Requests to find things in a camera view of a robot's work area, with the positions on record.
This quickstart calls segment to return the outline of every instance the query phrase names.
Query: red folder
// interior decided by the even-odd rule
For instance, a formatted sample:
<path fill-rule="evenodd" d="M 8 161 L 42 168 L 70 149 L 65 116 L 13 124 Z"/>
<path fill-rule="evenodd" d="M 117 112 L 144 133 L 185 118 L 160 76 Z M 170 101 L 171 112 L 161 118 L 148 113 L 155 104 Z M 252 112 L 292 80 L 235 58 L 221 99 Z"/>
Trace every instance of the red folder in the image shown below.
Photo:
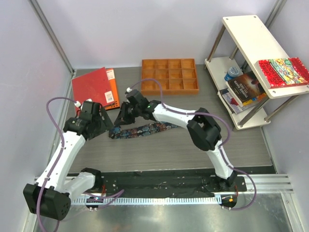
<path fill-rule="evenodd" d="M 114 104 L 112 88 L 105 68 L 74 78 L 72 88 L 74 100 L 81 104 L 87 99 L 99 102 L 103 106 Z"/>

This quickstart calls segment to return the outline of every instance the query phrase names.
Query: blue can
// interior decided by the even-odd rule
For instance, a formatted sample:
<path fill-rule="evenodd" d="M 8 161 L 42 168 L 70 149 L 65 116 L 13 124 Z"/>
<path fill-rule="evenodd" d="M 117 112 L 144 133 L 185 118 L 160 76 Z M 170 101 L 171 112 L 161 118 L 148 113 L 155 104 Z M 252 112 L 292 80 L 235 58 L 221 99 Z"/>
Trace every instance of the blue can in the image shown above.
<path fill-rule="evenodd" d="M 240 74 L 240 70 L 239 68 L 237 67 L 230 67 L 228 70 L 227 70 L 227 73 L 224 77 L 224 80 L 226 81 L 229 81 L 229 80 L 232 80 L 234 79 L 235 77 L 238 77 Z"/>

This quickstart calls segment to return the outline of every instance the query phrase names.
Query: gray table surface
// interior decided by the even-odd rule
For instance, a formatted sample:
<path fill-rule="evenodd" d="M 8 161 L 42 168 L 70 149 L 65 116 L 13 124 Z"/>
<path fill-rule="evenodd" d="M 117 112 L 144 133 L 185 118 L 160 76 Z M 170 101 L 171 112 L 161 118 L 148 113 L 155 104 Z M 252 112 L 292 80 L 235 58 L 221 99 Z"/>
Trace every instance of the gray table surface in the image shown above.
<path fill-rule="evenodd" d="M 78 70 L 77 75 L 83 75 L 92 70 Z M 124 92 L 141 78 L 141 67 L 115 68 L 118 93 L 121 101 L 125 101 Z M 206 108 L 210 113 L 222 117 L 232 127 L 233 123 L 217 96 L 216 88 L 208 71 L 203 65 L 197 65 L 199 94 L 165 96 L 165 103 L 188 110 Z M 159 96 L 146 96 L 149 100 L 160 100 Z M 109 111 L 112 121 L 116 119 L 119 110 Z M 75 115 L 73 105 L 69 106 L 67 117 Z M 137 118 L 134 125 L 123 128 L 133 128 L 150 123 Z M 226 128 L 222 127 L 222 137 L 226 138 Z M 272 165 L 260 128 L 233 132 L 230 141 L 225 145 L 225 151 L 231 163 L 236 167 L 269 166 Z M 78 153 L 70 172 L 79 172 L 89 167 L 111 171 L 159 170 L 159 169 L 192 169 L 213 168 L 208 156 L 196 148 L 189 133 L 182 128 L 171 129 L 149 136 L 113 140 L 108 133 L 87 141 Z"/>

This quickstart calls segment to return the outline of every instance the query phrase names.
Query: red notebook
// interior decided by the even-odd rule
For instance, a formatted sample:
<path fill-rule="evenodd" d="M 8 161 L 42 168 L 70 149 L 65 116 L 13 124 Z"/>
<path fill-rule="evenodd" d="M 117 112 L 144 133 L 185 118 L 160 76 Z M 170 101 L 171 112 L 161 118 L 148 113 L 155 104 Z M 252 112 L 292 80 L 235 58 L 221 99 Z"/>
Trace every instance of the red notebook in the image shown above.
<path fill-rule="evenodd" d="M 309 72 L 299 58 L 259 60 L 270 88 L 307 85 Z"/>
<path fill-rule="evenodd" d="M 81 104 L 87 99 L 99 102 L 103 106 L 114 104 L 111 84 L 105 68 L 76 77 L 72 80 L 74 100 Z"/>

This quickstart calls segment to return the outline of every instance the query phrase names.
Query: book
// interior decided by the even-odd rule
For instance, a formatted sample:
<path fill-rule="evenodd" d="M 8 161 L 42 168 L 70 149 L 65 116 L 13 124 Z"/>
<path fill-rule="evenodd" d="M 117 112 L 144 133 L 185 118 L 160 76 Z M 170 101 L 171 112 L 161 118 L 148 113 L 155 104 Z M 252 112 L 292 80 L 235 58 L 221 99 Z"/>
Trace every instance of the book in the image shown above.
<path fill-rule="evenodd" d="M 233 98 L 233 96 L 231 95 L 231 93 L 228 91 L 227 88 L 220 90 L 219 94 L 221 94 L 222 98 L 225 100 L 232 113 L 235 114 L 239 114 L 240 112 L 249 109 L 258 103 L 258 101 L 253 101 L 251 104 L 241 107 L 237 103 L 237 101 Z"/>
<path fill-rule="evenodd" d="M 259 60 L 270 88 L 309 84 L 309 72 L 299 58 Z"/>
<path fill-rule="evenodd" d="M 72 79 L 73 96 L 81 104 L 87 99 L 99 102 L 103 107 L 114 104 L 111 84 L 105 68 Z"/>
<path fill-rule="evenodd" d="M 226 82 L 230 94 L 240 107 L 258 102 L 266 93 L 254 73 L 248 72 Z"/>
<path fill-rule="evenodd" d="M 112 88 L 112 96 L 114 97 L 115 103 L 113 105 L 105 107 L 105 110 L 113 110 L 120 108 L 120 101 L 118 96 L 118 90 L 117 90 L 117 83 L 115 79 L 115 73 L 114 69 L 107 69 L 106 70 L 107 78 L 111 84 Z"/>

